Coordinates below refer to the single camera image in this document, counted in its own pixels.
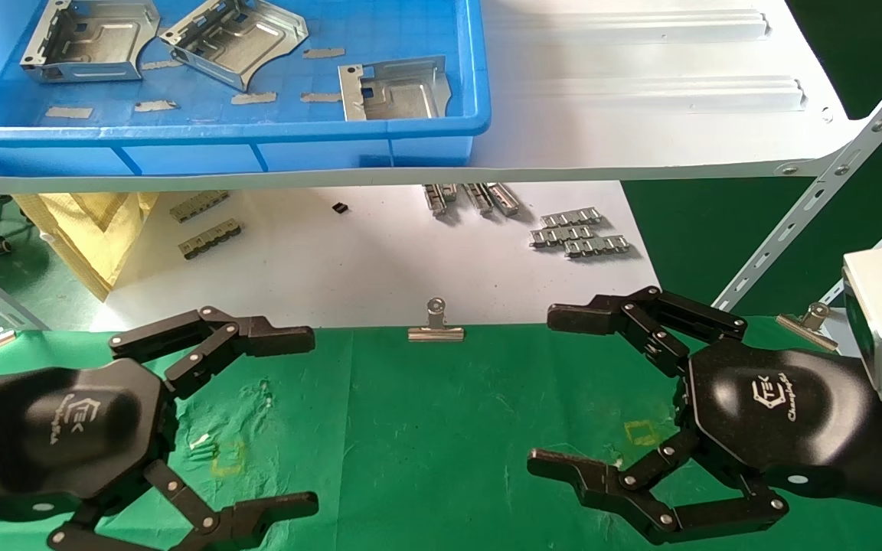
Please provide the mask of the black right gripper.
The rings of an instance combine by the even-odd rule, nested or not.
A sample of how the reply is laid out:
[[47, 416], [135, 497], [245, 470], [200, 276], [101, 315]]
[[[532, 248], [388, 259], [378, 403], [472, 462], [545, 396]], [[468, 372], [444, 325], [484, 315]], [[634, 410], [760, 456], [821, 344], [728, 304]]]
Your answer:
[[[741, 341], [744, 318], [655, 286], [596, 295], [587, 305], [550, 305], [547, 327], [618, 334], [665, 376], [687, 373], [685, 425], [692, 430], [680, 430], [627, 470], [539, 448], [526, 460], [529, 474], [566, 482], [582, 506], [622, 517], [651, 544], [770, 529], [789, 506], [769, 486], [805, 497], [876, 498], [882, 491], [872, 428], [877, 398], [859, 360], [714, 343]], [[688, 366], [689, 349], [673, 331], [714, 345]], [[676, 507], [655, 498], [652, 488], [694, 453], [741, 496]]]

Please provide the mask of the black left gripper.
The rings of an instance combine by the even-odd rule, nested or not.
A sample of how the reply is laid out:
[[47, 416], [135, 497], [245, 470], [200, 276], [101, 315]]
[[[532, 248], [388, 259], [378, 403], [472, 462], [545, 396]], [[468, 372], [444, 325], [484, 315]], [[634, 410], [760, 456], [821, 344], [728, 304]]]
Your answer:
[[[98, 534], [96, 524], [151, 485], [191, 524], [171, 550], [249, 550], [273, 524], [318, 513], [311, 491], [212, 510], [163, 461], [178, 429], [169, 394], [192, 397], [244, 355], [311, 352], [314, 329], [275, 328], [263, 316], [206, 306], [117, 334], [109, 348], [120, 360], [97, 369], [0, 374], [0, 520], [44, 520], [81, 506], [50, 534], [50, 549], [150, 550]], [[185, 356], [165, 370], [164, 383], [140, 365], [179, 351]]]

